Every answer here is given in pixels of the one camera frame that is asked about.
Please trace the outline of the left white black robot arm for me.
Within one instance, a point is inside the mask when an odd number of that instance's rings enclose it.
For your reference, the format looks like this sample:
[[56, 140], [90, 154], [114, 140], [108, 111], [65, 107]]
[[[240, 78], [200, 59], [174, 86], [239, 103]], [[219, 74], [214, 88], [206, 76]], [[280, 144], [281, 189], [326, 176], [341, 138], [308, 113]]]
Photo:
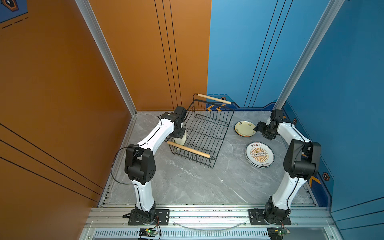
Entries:
[[124, 171], [135, 187], [137, 202], [134, 214], [145, 224], [151, 224], [156, 217], [151, 183], [156, 173], [155, 153], [168, 137], [184, 136], [186, 115], [187, 110], [180, 106], [172, 113], [160, 115], [156, 127], [143, 140], [126, 148]]

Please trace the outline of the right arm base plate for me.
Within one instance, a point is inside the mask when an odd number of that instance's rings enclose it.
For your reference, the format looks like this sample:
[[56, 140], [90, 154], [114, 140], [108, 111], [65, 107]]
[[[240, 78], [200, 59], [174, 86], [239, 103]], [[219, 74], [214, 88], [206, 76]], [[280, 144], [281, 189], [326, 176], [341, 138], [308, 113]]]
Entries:
[[274, 214], [269, 214], [268, 216], [265, 213], [264, 209], [248, 209], [249, 220], [252, 226], [261, 226], [261, 225], [281, 225], [290, 226], [292, 224], [289, 216], [279, 217]]

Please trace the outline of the white plate red dotted pattern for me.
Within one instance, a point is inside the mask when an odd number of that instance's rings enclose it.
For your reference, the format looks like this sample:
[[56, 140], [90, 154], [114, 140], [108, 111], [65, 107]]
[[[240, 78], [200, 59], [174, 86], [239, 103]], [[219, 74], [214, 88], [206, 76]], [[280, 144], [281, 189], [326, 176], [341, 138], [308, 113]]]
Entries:
[[261, 142], [248, 144], [245, 149], [245, 154], [248, 162], [257, 168], [268, 168], [275, 160], [272, 149]]

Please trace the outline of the beige plate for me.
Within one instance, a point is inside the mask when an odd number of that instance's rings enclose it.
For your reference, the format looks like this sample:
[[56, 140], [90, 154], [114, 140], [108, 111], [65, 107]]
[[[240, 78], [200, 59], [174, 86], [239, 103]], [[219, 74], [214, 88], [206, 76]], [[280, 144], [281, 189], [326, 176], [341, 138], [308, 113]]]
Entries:
[[241, 137], [251, 137], [256, 133], [255, 127], [256, 126], [249, 121], [240, 121], [235, 124], [234, 130]]

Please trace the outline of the black wire dish rack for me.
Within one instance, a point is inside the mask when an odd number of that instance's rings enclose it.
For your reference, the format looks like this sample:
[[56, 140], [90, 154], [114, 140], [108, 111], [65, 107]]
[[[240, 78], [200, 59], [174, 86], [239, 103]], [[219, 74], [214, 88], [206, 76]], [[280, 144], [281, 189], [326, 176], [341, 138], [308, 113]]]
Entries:
[[187, 131], [184, 146], [211, 157], [208, 159], [169, 145], [172, 154], [212, 169], [217, 162], [234, 112], [233, 103], [227, 105], [194, 94], [183, 124]]

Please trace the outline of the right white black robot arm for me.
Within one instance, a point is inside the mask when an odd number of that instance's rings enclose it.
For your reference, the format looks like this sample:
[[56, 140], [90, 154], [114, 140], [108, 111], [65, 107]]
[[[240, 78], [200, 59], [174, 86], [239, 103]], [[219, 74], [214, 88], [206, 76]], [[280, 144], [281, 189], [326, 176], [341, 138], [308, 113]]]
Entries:
[[259, 122], [254, 130], [268, 140], [280, 135], [289, 144], [283, 161], [283, 180], [264, 210], [267, 224], [282, 224], [291, 213], [292, 201], [301, 186], [319, 171], [321, 145], [305, 137], [294, 124], [284, 119], [282, 110], [271, 111], [270, 121]]

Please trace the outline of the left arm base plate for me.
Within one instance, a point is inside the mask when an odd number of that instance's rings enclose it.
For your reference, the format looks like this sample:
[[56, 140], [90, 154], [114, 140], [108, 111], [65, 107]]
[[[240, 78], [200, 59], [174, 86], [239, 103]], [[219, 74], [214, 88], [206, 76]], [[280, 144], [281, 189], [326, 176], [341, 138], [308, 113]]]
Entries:
[[129, 226], [156, 225], [167, 226], [170, 219], [169, 209], [154, 209], [149, 212], [132, 210], [128, 220]]

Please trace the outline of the cream plate dark rim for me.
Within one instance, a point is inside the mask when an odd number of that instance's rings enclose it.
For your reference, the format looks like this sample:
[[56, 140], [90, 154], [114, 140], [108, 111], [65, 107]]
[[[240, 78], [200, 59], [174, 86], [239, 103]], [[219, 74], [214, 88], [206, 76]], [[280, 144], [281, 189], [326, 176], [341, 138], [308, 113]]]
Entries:
[[182, 138], [174, 138], [174, 143], [184, 146], [187, 140], [187, 131], [184, 132]]

